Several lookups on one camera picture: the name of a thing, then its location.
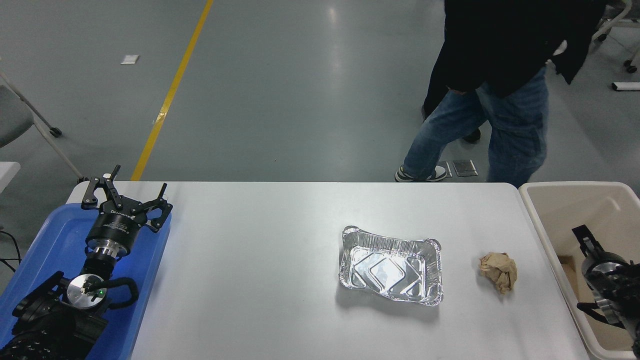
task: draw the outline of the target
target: white sneaker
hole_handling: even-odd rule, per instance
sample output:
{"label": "white sneaker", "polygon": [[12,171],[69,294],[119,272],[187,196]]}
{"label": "white sneaker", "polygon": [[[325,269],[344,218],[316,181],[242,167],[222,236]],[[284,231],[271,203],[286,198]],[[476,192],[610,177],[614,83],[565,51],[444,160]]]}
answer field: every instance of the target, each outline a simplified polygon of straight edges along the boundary
{"label": "white sneaker", "polygon": [[396,172],[397,183],[421,183],[425,181],[435,182],[435,181],[440,181],[445,177],[447,177],[447,169],[441,166],[436,166],[436,168],[433,169],[433,173],[431,174],[431,176],[427,177],[426,179],[416,179],[413,176],[407,174],[404,171],[403,165],[401,165],[398,171]]}

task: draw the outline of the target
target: white table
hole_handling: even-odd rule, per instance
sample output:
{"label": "white table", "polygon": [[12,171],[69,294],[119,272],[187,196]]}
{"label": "white table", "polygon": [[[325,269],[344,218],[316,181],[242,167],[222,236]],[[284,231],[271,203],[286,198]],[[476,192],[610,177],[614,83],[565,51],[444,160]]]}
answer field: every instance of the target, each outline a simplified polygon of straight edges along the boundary
{"label": "white table", "polygon": [[20,170],[20,164],[12,161],[0,161],[0,193]]}
{"label": "white table", "polygon": [[[116,182],[143,201],[160,186]],[[168,183],[166,194],[171,233],[133,360],[588,359],[510,185]],[[425,307],[343,288],[347,225],[437,239],[443,302]],[[489,251],[518,265],[509,295],[479,275]]]}

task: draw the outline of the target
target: chair wheel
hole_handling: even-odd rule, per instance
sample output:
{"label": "chair wheel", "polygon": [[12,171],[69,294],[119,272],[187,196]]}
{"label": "chair wheel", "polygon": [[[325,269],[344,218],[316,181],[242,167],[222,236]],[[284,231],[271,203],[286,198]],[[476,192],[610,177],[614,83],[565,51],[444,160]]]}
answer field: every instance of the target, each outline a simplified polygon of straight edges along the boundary
{"label": "chair wheel", "polygon": [[60,135],[62,135],[62,131],[60,131],[60,129],[58,129],[57,127],[52,127],[49,132],[53,135],[53,137],[55,138],[59,138]]}

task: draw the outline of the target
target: blue tray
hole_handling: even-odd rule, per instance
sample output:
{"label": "blue tray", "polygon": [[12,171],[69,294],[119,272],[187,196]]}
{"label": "blue tray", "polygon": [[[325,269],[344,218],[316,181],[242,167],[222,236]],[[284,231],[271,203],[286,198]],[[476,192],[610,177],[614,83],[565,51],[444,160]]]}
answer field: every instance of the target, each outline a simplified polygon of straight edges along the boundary
{"label": "blue tray", "polygon": [[[80,204],[67,204],[47,217],[0,297],[0,348],[13,338],[11,329],[17,319],[11,312],[23,297],[58,270],[63,271],[67,279],[73,279],[80,273],[86,259],[84,239],[97,216],[97,210],[82,210]],[[157,234],[144,227],[131,254],[116,265],[112,279],[124,276],[134,279],[140,297],[132,306],[104,313],[103,317],[109,324],[87,359],[126,360],[131,354],[169,236],[170,222],[171,216]],[[129,291],[126,286],[115,288],[109,290],[109,297],[120,302],[129,298]]]}

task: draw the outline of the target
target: white bin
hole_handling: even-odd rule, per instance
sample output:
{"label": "white bin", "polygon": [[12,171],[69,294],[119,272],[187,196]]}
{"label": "white bin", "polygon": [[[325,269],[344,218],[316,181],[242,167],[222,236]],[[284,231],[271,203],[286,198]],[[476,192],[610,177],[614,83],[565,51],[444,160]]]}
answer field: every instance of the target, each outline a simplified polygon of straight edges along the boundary
{"label": "white bin", "polygon": [[[586,224],[605,251],[638,262],[640,200],[625,184],[596,181],[530,183],[520,193],[587,349],[598,359],[635,359],[624,329],[575,307],[578,301],[593,302],[593,295],[580,272],[584,255],[571,229]],[[558,256],[573,258],[577,275]]]}

